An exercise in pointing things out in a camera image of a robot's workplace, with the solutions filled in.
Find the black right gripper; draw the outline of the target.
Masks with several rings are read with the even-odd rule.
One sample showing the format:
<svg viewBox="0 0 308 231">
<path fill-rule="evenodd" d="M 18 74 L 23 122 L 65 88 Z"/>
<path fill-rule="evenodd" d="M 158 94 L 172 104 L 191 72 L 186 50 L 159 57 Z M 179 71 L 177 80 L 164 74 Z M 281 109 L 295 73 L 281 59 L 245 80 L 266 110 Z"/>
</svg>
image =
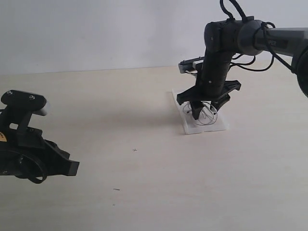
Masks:
<svg viewBox="0 0 308 231">
<path fill-rule="evenodd" d="M 190 101 L 192 116 L 198 120 L 204 108 L 202 100 L 214 100 L 210 110 L 217 113 L 231 97 L 221 96 L 232 57 L 238 51 L 237 36 L 242 27 L 240 21 L 211 22 L 205 26 L 205 54 L 201 67 L 197 67 L 195 85 L 177 95 L 177 102 Z"/>
</svg>

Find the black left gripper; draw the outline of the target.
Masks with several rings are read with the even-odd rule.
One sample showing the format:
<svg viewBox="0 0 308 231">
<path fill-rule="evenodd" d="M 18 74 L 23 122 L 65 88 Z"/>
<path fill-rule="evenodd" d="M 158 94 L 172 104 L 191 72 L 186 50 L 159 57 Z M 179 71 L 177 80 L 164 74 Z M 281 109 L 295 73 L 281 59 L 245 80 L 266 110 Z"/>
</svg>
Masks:
<svg viewBox="0 0 308 231">
<path fill-rule="evenodd" d="M 33 113 L 6 106 L 0 111 L 0 175 L 45 180 L 49 176 L 76 176 L 79 162 L 49 140 L 42 131 L 30 128 Z M 44 163 L 39 155 L 44 152 Z"/>
</svg>

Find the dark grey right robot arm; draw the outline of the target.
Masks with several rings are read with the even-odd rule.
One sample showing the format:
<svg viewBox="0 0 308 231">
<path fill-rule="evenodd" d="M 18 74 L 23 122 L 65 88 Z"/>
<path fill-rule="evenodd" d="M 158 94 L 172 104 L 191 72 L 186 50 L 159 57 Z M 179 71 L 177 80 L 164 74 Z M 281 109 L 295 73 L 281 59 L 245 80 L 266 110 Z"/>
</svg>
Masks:
<svg viewBox="0 0 308 231">
<path fill-rule="evenodd" d="M 219 110 L 230 100 L 230 92 L 240 90 L 239 81 L 226 79 L 235 54 L 255 57 L 263 51 L 270 52 L 296 75 L 301 91 L 308 94 L 307 28 L 275 28 L 272 23 L 261 20 L 228 19 L 208 23 L 204 41 L 204 56 L 178 65 L 180 73 L 196 77 L 195 85 L 176 97 L 179 105 L 190 103 L 195 120 L 203 109 L 203 101 Z"/>
</svg>

